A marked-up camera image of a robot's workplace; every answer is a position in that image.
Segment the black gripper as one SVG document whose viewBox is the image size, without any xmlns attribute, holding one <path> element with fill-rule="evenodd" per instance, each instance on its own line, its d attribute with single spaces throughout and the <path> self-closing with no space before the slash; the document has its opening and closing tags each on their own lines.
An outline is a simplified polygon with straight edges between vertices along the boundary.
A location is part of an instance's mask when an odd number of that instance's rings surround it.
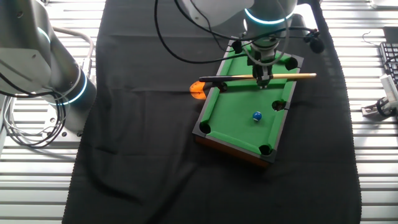
<svg viewBox="0 0 398 224">
<path fill-rule="evenodd" d="M 260 52 L 249 51 L 247 64 L 252 67 L 252 75 L 258 87 L 267 88 L 273 79 L 272 66 L 275 64 L 275 54 L 264 60 Z"/>
</svg>

